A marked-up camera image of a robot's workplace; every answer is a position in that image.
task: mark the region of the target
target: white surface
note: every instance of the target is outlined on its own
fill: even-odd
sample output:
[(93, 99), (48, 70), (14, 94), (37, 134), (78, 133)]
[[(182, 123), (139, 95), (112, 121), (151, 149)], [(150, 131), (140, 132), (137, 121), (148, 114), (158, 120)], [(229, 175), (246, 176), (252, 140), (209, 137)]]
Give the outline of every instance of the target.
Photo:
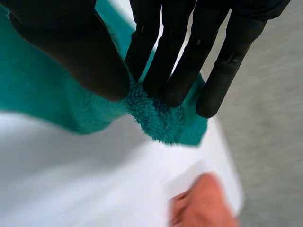
[[(116, 8), (132, 23), (129, 2)], [(167, 147), (132, 117), (77, 136), (45, 122), (0, 113), (2, 227), (164, 227), (168, 199), (204, 171), (219, 176), (237, 214), (241, 185), (216, 118), (198, 148)]]

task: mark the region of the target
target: teal towel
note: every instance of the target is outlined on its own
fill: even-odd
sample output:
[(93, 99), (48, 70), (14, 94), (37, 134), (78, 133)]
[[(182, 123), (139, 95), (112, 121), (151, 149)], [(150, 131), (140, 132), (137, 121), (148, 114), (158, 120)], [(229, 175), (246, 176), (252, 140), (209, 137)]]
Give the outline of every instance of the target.
[[(96, 10), (115, 32), (124, 59), (133, 30), (106, 0), (98, 1)], [(207, 126), (207, 120), (195, 112), (198, 91), (204, 85), (201, 75), (184, 103), (176, 108), (167, 107), (161, 99), (148, 98), (142, 85), (132, 79), (128, 96), (112, 103), (83, 89), (65, 69), (23, 41), (1, 7), (0, 33), (0, 110), (28, 114), (78, 134), (103, 130), (115, 119), (131, 114), (154, 140), (200, 143)]]

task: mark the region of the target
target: gray carpet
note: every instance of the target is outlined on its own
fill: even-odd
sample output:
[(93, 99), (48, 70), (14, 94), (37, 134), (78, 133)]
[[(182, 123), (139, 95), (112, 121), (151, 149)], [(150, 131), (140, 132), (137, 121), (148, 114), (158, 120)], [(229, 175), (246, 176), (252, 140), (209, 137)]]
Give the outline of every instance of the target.
[(303, 1), (292, 0), (251, 46), (219, 111), (246, 196), (244, 227), (303, 226), (302, 24)]

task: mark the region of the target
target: fingertip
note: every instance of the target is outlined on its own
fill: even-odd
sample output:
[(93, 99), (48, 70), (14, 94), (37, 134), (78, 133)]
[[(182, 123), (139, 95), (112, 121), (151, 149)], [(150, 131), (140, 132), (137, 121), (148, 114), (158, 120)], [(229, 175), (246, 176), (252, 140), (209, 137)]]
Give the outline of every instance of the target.
[(167, 90), (164, 93), (164, 102), (170, 107), (178, 107), (184, 101), (184, 97), (178, 91)]
[(196, 104), (196, 113), (203, 118), (209, 119), (214, 117), (218, 112), (218, 109), (206, 100), (198, 99)]

